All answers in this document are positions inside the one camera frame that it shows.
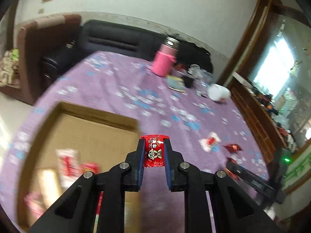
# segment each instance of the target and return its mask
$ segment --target black robotic device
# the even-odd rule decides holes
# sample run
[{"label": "black robotic device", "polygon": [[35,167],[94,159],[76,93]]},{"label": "black robotic device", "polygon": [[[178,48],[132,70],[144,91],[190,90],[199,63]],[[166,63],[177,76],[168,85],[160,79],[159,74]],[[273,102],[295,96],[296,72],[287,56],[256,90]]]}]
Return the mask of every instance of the black robotic device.
[{"label": "black robotic device", "polygon": [[[142,185],[145,140],[125,162],[108,172],[84,173],[31,227],[29,233],[93,232],[100,192],[103,200],[97,232],[124,232],[125,191]],[[281,232],[268,215],[224,171],[200,171],[184,162],[164,139],[164,164],[169,190],[185,194],[185,232],[212,232],[206,191],[209,192],[217,233]]]}]

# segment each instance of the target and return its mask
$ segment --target sunlight on floor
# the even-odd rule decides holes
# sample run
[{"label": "sunlight on floor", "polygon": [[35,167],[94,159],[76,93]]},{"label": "sunlight on floor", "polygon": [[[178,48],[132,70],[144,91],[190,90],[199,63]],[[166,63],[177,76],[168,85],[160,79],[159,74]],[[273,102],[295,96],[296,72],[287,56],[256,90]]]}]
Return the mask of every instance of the sunlight on floor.
[{"label": "sunlight on floor", "polygon": [[0,168],[7,145],[17,129],[26,120],[32,106],[0,93]]}]

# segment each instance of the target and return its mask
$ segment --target brown armchair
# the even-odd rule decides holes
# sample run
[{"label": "brown armchair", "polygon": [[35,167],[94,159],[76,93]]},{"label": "brown armchair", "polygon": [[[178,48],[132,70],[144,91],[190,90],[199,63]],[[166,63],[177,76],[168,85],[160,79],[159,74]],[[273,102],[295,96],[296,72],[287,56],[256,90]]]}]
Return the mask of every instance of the brown armchair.
[{"label": "brown armchair", "polygon": [[38,62],[44,53],[65,45],[81,23],[79,14],[55,15],[24,25],[17,35],[20,88],[0,87],[0,92],[33,105],[43,93]]}]

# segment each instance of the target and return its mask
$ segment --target white cup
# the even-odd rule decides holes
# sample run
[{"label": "white cup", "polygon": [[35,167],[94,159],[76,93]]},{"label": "white cup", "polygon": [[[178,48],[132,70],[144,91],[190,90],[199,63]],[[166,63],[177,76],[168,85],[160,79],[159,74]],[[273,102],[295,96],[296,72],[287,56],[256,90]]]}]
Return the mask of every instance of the white cup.
[{"label": "white cup", "polygon": [[231,92],[229,89],[217,85],[212,84],[207,90],[208,97],[214,102],[221,102],[231,97]]}]

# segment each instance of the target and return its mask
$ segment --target table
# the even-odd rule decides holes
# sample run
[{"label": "table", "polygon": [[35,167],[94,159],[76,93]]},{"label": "table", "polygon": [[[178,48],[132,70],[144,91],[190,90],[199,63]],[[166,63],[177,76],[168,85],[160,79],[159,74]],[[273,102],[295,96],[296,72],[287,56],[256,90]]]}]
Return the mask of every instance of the table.
[{"label": "table", "polygon": [[[0,175],[0,202],[16,221],[15,195],[23,161],[45,116],[59,100],[129,116],[140,121],[142,134],[165,134],[173,150],[206,172],[224,168],[227,157],[267,179],[258,145],[235,104],[199,97],[195,89],[180,93],[166,79],[153,74],[151,63],[111,52],[89,56],[59,78],[37,101],[32,113],[9,145]],[[216,132],[221,142],[205,152],[199,140]],[[243,151],[231,155],[224,144],[237,143]],[[246,187],[251,196],[255,192]],[[163,167],[146,168],[141,188],[142,231],[183,232],[183,193],[171,193]]]}]

